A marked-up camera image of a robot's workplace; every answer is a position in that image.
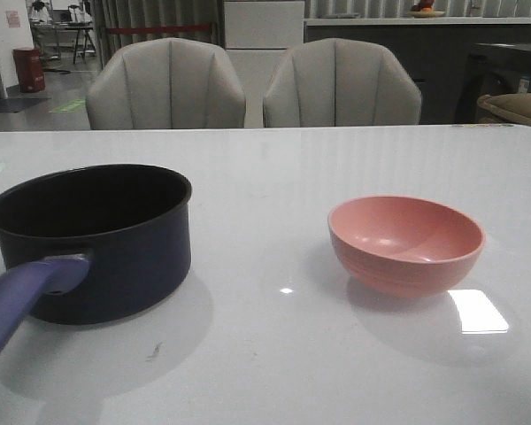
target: red trash can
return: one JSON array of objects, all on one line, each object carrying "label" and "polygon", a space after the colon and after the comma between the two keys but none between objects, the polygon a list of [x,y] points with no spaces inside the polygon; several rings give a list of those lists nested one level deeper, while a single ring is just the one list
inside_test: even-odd
[{"label": "red trash can", "polygon": [[19,90],[34,93],[45,89],[42,61],[39,49],[25,47],[14,49],[14,62],[18,74]]}]

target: floor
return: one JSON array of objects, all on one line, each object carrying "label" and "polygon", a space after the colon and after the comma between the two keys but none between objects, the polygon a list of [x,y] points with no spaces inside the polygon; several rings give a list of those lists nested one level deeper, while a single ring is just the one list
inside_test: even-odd
[{"label": "floor", "polygon": [[45,64],[45,90],[37,93],[16,92],[13,98],[45,98],[47,100],[20,112],[0,112],[0,131],[88,130],[89,119],[82,102],[99,71],[98,58],[88,53],[83,60],[63,49],[60,60]]}]

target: gray chair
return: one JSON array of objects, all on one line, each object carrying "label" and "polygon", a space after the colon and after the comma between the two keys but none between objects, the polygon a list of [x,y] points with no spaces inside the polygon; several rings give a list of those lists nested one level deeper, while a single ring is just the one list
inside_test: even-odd
[{"label": "gray chair", "polygon": [[242,128],[246,101],[226,52],[179,38],[118,50],[87,94],[93,130]]},{"label": "gray chair", "polygon": [[396,57],[369,42],[288,49],[264,94],[265,127],[419,124],[421,94]]}]

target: blue handle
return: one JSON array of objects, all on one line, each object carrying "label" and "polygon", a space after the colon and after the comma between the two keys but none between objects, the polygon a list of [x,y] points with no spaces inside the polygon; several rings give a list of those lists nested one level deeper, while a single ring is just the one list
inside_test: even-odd
[{"label": "blue handle", "polygon": [[0,276],[0,351],[44,293],[74,289],[89,272],[82,255],[50,257],[11,268]]}]

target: pink bowl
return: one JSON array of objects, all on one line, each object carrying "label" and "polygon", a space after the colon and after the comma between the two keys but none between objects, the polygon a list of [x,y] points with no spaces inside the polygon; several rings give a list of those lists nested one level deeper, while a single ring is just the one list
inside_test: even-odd
[{"label": "pink bowl", "polygon": [[361,197],[328,216],[336,256],[363,284],[396,297],[424,297],[460,282],[486,236],[448,206],[413,197]]}]

